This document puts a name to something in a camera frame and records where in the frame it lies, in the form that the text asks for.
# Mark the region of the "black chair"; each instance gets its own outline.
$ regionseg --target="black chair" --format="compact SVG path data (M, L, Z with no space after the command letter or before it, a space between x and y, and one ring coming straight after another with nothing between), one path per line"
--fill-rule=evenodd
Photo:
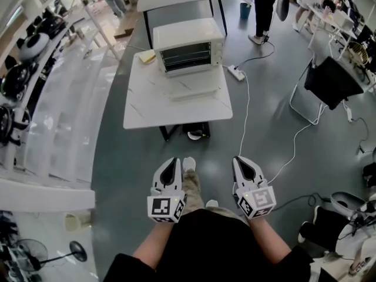
M310 120L293 106L293 98L297 86L306 71L305 89L310 90L321 100L315 120ZM314 55L295 85L290 98L290 107L312 125L317 125L322 114L323 103L325 103L329 109L334 110L342 100L347 99L349 96L362 93L363 90L357 81L332 57L328 56L317 66L316 57Z

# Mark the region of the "power strip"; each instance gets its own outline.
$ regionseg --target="power strip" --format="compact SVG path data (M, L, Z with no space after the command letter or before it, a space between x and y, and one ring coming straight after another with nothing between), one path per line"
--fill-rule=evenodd
M227 70L239 81L243 81L244 78L246 78L244 76L244 74L242 74L238 69L235 69L235 66L234 65L231 65L229 67L227 67Z

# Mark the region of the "black pants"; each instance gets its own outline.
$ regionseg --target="black pants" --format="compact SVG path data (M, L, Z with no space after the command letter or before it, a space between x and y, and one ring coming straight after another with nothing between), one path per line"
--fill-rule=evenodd
M263 31L269 31L273 4L275 0L254 0L256 12L256 35L263 36Z
M300 228L300 234L329 251L335 251L340 233L348 223L344 216L320 207L315 224L305 223Z

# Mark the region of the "concrete floor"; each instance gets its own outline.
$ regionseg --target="concrete floor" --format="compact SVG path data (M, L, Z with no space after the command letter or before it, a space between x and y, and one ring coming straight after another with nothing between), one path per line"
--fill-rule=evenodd
M248 21L239 20L240 0L223 0L229 35L224 49L224 65L271 52L269 44L253 45L247 38L255 32L254 9ZM219 7L214 5L214 18L222 26ZM242 155L261 166L271 180L293 155L293 137L307 125L288 107L291 91L312 57L307 46L311 35L303 29L295 32L291 23L296 7L290 5L285 22L274 18L270 41L276 47L273 55L247 62L242 69L250 83L250 107L247 134ZM175 5L149 12L150 27L173 22L210 17L207 1ZM328 55L328 36L319 34L314 50ZM130 40L131 45L148 48L142 18ZM192 142L177 132L165 143L158 128L124 130L123 114L126 92L136 49L127 47L107 101L93 170L93 189L97 208L93 219L93 239L97 271L103 279L114 256L132 254L153 227L147 218L146 197L154 171L168 158L192 156L202 183L204 201L216 199L222 207L240 212L231 195L233 176L231 159L238 155L246 115L247 85L226 73L227 86L234 116L230 120L211 122L209 140ZM350 98L347 105L353 116L363 117L370 129L366 150L376 145L376 101L365 93ZM365 197L361 168L370 154L356 155L359 141L365 136L361 122L349 124L342 105L326 110L318 126L310 127L297 137L296 158L273 182L277 203L312 192L329 196L335 191L348 191ZM299 200L272 213L268 221L291 246L297 243L297 233L303 221L311 220L313 208Z

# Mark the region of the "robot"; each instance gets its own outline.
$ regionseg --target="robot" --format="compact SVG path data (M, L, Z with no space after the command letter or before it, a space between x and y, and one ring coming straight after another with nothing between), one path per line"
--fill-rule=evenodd
M276 205L276 197L260 167L241 156L234 157L232 165L233 195L245 216L252 219L269 214ZM150 192L147 215L158 223L177 223L186 204L180 159L171 158L155 171Z

